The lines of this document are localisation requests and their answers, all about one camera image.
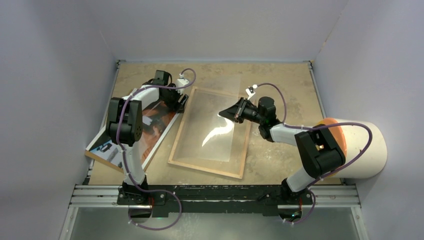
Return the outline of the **wooden picture frame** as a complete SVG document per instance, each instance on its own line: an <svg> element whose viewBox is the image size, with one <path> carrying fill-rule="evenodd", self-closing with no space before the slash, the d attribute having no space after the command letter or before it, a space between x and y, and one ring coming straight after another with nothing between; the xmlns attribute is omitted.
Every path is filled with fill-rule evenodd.
<svg viewBox="0 0 424 240"><path fill-rule="evenodd" d="M251 123L238 124L219 112L241 97L239 86L194 86L172 146L168 163L242 179Z"/></svg>

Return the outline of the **clear acrylic sheet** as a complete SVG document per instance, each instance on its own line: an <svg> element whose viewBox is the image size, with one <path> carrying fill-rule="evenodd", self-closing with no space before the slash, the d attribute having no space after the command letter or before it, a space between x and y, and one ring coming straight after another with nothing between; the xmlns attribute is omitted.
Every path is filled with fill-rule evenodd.
<svg viewBox="0 0 424 240"><path fill-rule="evenodd" d="M229 163L243 137L243 126L219 116L242 95L241 77L207 77L194 83L178 130L172 162L200 165Z"/></svg>

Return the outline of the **glossy photo print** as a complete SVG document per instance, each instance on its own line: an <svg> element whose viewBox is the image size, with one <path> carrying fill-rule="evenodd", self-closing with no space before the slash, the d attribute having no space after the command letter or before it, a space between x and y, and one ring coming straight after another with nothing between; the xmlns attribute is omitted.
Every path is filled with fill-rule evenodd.
<svg viewBox="0 0 424 240"><path fill-rule="evenodd" d="M140 162L145 168L171 128L179 113L171 110L162 101L151 103L142 111L143 130L137 143ZM124 172L123 156L118 146L106 134L106 123L88 144L84 153L87 157L119 172Z"/></svg>

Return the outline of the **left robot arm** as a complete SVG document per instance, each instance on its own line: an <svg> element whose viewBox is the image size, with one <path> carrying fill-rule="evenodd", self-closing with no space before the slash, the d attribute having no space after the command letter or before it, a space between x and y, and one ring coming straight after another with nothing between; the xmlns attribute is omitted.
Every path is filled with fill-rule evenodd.
<svg viewBox="0 0 424 240"><path fill-rule="evenodd" d="M184 90L196 80L184 76L171 80L172 75L164 70L157 70L154 78L146 81L134 92L124 97L113 97L109 101L105 132L118 146L122 154L124 180L121 185L124 194L138 205L149 199L147 177L140 160L138 141L143 134L143 110L156 101L162 101L175 112L182 112L188 100Z"/></svg>

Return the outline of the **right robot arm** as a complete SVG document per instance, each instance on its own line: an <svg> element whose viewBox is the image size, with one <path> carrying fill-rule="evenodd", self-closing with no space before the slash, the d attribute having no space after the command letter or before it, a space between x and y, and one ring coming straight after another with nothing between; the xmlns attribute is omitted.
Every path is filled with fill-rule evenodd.
<svg viewBox="0 0 424 240"><path fill-rule="evenodd" d="M322 124L312 129L284 125L277 119L275 101L271 97L261 97L258 104L242 97L218 114L234 123L256 123L263 139L297 147L302 166L281 183L280 196L288 204L298 200L313 181L346 162L345 154L328 128Z"/></svg>

